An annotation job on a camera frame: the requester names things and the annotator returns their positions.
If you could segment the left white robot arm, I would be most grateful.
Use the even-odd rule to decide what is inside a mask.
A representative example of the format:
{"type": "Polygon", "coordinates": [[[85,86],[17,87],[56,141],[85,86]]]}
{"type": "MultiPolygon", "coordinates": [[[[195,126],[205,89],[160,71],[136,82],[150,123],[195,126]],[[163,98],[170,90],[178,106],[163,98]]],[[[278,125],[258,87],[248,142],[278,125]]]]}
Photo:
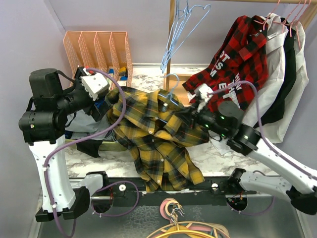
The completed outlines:
{"type": "Polygon", "coordinates": [[[37,222],[48,222],[58,216],[74,220],[89,209],[94,193],[102,196],[109,191],[103,171],[87,173],[81,182],[71,185],[64,152],[67,117],[84,111],[100,121],[107,106],[97,107],[95,102],[108,92],[109,84],[102,74],[79,67],[72,79],[73,85],[63,89],[61,75],[62,72],[54,68],[30,74],[33,96],[19,120],[42,186],[43,204],[35,216],[37,222]]]}

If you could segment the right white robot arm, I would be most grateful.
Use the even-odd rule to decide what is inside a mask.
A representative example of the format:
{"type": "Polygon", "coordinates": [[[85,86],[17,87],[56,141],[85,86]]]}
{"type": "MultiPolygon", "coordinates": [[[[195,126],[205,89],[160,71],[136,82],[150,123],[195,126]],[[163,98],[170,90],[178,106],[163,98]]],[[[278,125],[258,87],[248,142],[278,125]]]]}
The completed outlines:
{"type": "Polygon", "coordinates": [[[237,168],[225,183],[234,194],[257,191],[285,199],[297,210],[317,213],[317,172],[279,150],[259,131],[242,123],[243,112],[233,102],[220,104],[212,113],[198,103],[193,106],[192,126],[201,125],[226,140],[235,152],[257,160],[277,173],[275,177],[257,175],[237,168]]]}

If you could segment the single blue wire hanger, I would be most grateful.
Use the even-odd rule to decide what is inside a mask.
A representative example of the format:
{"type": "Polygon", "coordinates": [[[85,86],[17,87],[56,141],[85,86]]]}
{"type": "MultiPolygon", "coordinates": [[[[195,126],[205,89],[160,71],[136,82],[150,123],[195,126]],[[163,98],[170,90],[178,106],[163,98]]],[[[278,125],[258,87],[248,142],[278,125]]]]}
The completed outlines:
{"type": "MultiPolygon", "coordinates": [[[[163,97],[164,99],[167,99],[172,104],[174,104],[175,106],[179,107],[180,109],[184,109],[185,107],[182,104],[180,104],[178,101],[173,99],[174,91],[175,91],[176,87],[179,85],[179,82],[180,82],[179,76],[177,74],[175,74],[175,73],[169,73],[164,78],[167,78],[168,76],[171,76],[171,75],[176,77],[176,79],[177,79],[176,85],[169,91],[168,94],[163,95],[163,94],[159,93],[158,95],[163,97]]],[[[160,111],[161,112],[166,112],[167,109],[168,109],[168,106],[169,106],[169,103],[163,103],[163,105],[160,108],[160,111]]]]}

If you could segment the yellow plaid shirt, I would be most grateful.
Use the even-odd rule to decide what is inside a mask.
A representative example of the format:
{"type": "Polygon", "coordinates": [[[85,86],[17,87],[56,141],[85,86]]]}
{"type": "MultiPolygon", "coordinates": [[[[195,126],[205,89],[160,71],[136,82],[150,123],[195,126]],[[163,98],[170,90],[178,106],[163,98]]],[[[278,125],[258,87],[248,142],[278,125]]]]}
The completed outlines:
{"type": "Polygon", "coordinates": [[[200,126],[188,127],[174,113],[182,109],[175,95],[158,89],[144,92],[123,87],[111,90],[106,98],[112,104],[107,112],[108,122],[113,124],[125,114],[113,129],[115,139],[129,150],[135,168],[144,180],[146,191],[182,190],[188,184],[200,184],[205,178],[192,162],[188,147],[209,141],[209,134],[200,126]]]}

